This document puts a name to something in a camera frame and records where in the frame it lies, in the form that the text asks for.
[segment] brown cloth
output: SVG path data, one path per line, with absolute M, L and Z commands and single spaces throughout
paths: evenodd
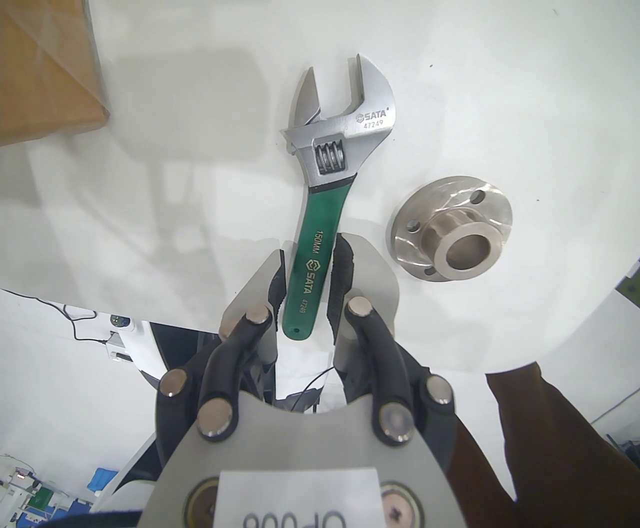
M 459 422 L 447 477 L 469 528 L 640 527 L 640 470 L 533 363 L 487 375 L 517 500 Z

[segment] adjustable wrench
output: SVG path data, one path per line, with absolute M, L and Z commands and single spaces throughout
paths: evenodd
M 290 339 L 311 335 L 342 206 L 360 166 L 396 122 L 394 94 L 385 76 L 363 56 L 358 55 L 357 62 L 360 104 L 355 110 L 323 118 L 314 69 L 309 68 L 294 110 L 294 126 L 282 131 L 308 184 L 282 322 Z

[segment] wrench jaw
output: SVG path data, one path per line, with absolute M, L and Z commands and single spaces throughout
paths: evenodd
M 293 126 L 303 127 L 320 117 L 320 100 L 316 86 L 316 75 L 313 67 L 307 70 L 300 86 L 300 93 L 296 101 L 293 114 Z
M 294 110 L 294 127 L 282 131 L 310 188 L 354 177 L 396 122 L 393 91 L 385 76 L 358 55 L 360 104 L 346 115 L 320 115 L 313 68 L 307 71 Z

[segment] metal pin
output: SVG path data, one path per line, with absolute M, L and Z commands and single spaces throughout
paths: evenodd
M 427 392 L 434 402 L 441 405 L 451 403 L 453 399 L 453 389 L 447 380 L 442 376 L 429 376 L 426 382 Z
M 205 402 L 198 411 L 196 423 L 202 436 L 215 438 L 224 433 L 234 416 L 233 407 L 224 398 L 214 398 Z
M 182 392 L 187 383 L 187 373 L 182 369 L 172 369 L 164 374 L 158 389 L 164 396 L 173 398 Z
M 393 441 L 406 444 L 413 438 L 415 431 L 413 415 L 401 403 L 395 401 L 385 403 L 380 408 L 378 418 L 382 431 Z
M 252 306 L 246 311 L 246 318 L 253 324 L 262 324 L 269 319 L 269 309 L 264 305 Z
M 372 311 L 373 306 L 366 297 L 354 297 L 347 303 L 349 311 L 357 317 L 367 317 Z

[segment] green wrench handle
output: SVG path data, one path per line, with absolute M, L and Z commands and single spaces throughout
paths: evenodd
M 290 339 L 302 341 L 314 329 L 342 206 L 354 178 L 309 189 L 282 320 Z

